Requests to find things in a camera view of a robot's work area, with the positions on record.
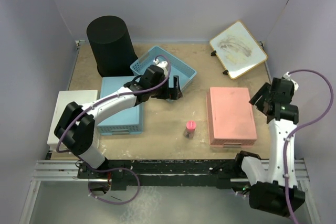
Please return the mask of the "white perforated plastic basket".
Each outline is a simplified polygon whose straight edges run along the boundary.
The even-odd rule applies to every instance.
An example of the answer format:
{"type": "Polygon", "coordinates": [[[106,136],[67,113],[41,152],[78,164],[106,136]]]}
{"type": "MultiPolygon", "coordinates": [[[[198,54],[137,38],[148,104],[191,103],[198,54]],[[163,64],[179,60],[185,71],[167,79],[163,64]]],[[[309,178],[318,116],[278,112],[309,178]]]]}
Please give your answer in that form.
{"type": "Polygon", "coordinates": [[[56,147],[59,139],[55,136],[54,131],[57,126],[57,123],[62,116],[65,107],[70,102],[76,102],[78,105],[93,102],[99,98],[98,90],[74,90],[74,91],[60,91],[58,93],[58,98],[56,106],[54,109],[54,114],[49,130],[49,135],[47,139],[47,144],[50,147],[50,150],[56,152],[56,147]]]}

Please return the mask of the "pink perforated plastic basket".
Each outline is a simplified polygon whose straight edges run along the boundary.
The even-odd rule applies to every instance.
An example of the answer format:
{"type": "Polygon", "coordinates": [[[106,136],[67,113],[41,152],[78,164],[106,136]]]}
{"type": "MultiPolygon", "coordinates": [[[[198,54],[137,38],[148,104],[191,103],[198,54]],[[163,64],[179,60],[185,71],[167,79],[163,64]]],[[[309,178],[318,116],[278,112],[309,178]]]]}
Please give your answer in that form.
{"type": "Polygon", "coordinates": [[[248,88],[211,87],[206,94],[211,147],[251,147],[257,141],[248,88]]]}

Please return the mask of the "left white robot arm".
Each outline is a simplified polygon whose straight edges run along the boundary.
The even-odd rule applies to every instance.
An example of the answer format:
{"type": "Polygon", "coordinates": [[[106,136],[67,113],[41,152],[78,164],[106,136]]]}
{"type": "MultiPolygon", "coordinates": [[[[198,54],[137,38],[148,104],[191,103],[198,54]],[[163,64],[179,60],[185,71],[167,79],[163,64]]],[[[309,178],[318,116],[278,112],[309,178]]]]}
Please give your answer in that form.
{"type": "Polygon", "coordinates": [[[93,144],[96,126],[149,98],[178,100],[182,97],[179,77],[173,76],[173,87],[169,86],[169,78],[170,66],[150,65],[143,75],[136,76],[111,95],[86,105],[71,102],[66,105],[54,135],[69,152],[86,163],[91,174],[102,178],[109,166],[108,159],[93,144]]]}

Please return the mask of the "blue perforated plastic basket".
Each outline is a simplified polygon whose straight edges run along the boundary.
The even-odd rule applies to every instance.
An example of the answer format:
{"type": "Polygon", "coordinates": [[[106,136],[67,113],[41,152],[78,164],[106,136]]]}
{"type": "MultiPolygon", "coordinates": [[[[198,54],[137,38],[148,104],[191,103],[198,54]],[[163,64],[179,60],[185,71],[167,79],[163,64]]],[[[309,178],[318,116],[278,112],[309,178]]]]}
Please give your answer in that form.
{"type": "MultiPolygon", "coordinates": [[[[125,83],[133,80],[134,76],[103,77],[100,98],[116,92],[125,83]]],[[[98,125],[101,135],[140,134],[143,132],[144,104],[123,110],[98,125]]]]}

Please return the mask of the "large black plastic container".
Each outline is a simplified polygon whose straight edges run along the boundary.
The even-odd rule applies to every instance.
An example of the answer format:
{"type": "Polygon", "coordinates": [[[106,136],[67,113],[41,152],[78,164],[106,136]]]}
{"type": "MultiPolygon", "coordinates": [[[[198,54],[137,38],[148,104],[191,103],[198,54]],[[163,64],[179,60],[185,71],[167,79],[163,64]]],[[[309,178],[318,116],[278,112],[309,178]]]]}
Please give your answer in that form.
{"type": "Polygon", "coordinates": [[[87,27],[87,38],[102,77],[133,76],[138,59],[126,23],[117,16],[101,16],[87,27]]]}

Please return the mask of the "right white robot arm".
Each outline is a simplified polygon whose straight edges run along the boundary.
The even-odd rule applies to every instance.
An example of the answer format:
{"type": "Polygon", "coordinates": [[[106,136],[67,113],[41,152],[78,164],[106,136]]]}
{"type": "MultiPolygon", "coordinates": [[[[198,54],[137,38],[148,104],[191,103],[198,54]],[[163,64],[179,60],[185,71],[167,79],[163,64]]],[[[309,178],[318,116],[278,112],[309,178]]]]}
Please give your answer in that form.
{"type": "Polygon", "coordinates": [[[299,110],[291,102],[297,89],[298,84],[288,77],[273,78],[250,99],[249,103],[266,116],[271,137],[268,168],[263,167],[259,155],[245,151],[236,155],[233,166],[238,177],[249,180],[241,189],[242,194],[248,194],[249,205],[282,217],[290,217],[305,202],[295,172],[294,130],[299,110]]]}

